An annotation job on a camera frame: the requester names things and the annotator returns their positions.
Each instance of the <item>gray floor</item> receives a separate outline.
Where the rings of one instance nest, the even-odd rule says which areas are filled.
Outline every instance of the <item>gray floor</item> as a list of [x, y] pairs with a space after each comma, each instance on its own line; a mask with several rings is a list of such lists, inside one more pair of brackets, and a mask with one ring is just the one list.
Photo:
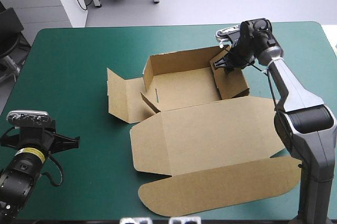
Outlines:
[[102, 0], [90, 6], [88, 27], [316, 21], [337, 25], [337, 0]]

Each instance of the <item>white cabinet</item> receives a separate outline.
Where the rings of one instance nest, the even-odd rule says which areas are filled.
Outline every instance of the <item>white cabinet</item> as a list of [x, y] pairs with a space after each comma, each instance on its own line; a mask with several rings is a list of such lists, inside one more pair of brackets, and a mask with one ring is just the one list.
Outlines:
[[[85, 27], [87, 11], [77, 0], [0, 0], [5, 8], [14, 8], [30, 44], [44, 28]], [[83, 8], [85, 3], [79, 0]]]

